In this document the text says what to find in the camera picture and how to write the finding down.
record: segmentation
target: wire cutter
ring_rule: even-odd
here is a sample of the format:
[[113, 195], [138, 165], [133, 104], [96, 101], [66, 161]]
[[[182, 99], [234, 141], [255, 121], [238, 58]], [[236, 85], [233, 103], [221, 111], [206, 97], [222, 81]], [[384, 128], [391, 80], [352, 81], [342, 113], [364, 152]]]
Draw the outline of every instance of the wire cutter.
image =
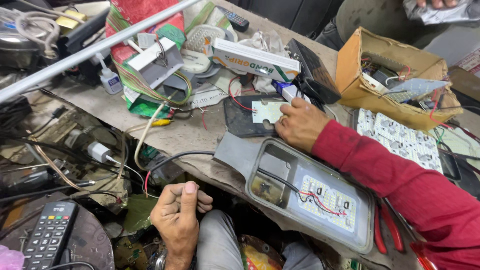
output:
[[374, 221], [374, 235], [375, 235], [375, 244], [377, 244], [378, 251], [382, 254], [387, 254], [387, 248], [385, 247], [384, 239], [382, 237], [382, 232], [380, 230], [380, 214], [382, 215], [385, 223], [387, 224], [388, 229], [390, 230], [390, 234], [393, 237], [393, 241], [395, 243], [395, 248], [399, 252], [403, 252], [403, 242], [398, 227], [395, 225], [390, 212], [388, 212], [388, 208], [385, 203], [379, 202], [375, 206], [375, 221]]

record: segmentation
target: gray plastic housing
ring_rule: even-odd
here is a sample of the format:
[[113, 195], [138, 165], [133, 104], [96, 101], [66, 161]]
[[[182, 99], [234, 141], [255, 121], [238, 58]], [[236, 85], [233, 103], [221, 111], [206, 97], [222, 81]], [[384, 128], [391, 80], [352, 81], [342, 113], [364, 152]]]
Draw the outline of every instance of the gray plastic housing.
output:
[[[256, 144], [226, 132], [219, 143], [214, 159], [238, 170], [246, 179], [245, 191], [256, 202], [289, 217], [304, 226], [338, 241], [354, 251], [366, 254], [373, 247], [374, 198], [370, 191], [350, 183], [336, 171], [288, 146], [283, 141], [267, 138]], [[357, 204], [355, 228], [351, 233], [326, 219], [311, 214], [298, 205], [298, 195], [279, 181], [259, 173], [258, 168], [270, 172], [297, 188], [305, 175], [353, 198]], [[272, 203], [252, 191], [254, 179], [280, 190], [279, 203]]]

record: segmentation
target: brown cardboard box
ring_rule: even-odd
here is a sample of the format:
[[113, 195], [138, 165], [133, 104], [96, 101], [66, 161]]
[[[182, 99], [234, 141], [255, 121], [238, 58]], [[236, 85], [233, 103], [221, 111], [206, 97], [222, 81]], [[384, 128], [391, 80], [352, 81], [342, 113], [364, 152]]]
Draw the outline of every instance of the brown cardboard box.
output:
[[[342, 94], [340, 104], [352, 108], [364, 108], [384, 115], [413, 129], [431, 130], [438, 123], [430, 119], [430, 111], [398, 103], [373, 89], [361, 76], [361, 58], [370, 57], [374, 63], [400, 72], [404, 65], [411, 68], [410, 78], [442, 80], [447, 74], [445, 60], [410, 45], [390, 38], [377, 36], [368, 30], [358, 28], [338, 52], [336, 85]], [[445, 87], [442, 107], [460, 106], [450, 87]], [[462, 108], [436, 110], [433, 118], [445, 122], [463, 113]]]
[[455, 90], [480, 101], [480, 78], [457, 66], [450, 67], [448, 71]]

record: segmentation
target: gray trousers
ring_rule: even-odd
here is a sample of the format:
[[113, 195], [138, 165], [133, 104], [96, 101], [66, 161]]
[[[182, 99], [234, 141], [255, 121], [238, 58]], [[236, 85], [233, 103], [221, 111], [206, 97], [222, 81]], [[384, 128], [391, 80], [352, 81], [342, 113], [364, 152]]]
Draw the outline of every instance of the gray trousers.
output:
[[[304, 242], [289, 244], [282, 255], [283, 270], [323, 270], [320, 259]], [[243, 270], [232, 218], [220, 210], [208, 212], [200, 223], [198, 270]]]

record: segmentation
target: hand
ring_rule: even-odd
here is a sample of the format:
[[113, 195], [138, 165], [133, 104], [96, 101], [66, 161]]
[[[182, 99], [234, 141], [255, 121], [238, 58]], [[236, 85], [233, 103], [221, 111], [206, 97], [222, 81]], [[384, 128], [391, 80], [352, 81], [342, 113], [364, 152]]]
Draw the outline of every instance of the hand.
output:
[[190, 266], [198, 242], [195, 210], [206, 213], [212, 210], [212, 202], [213, 198], [199, 191], [193, 181], [165, 186], [150, 218], [167, 246], [166, 270]]
[[[432, 0], [432, 6], [436, 9], [441, 9], [442, 7], [445, 6], [447, 8], [453, 8], [456, 7], [458, 4], [457, 0]], [[417, 5], [421, 8], [424, 8], [427, 5], [427, 0], [417, 0]]]
[[318, 135], [330, 119], [301, 98], [294, 98], [292, 106], [282, 105], [280, 111], [285, 116], [275, 123], [278, 135], [289, 145], [310, 153]]

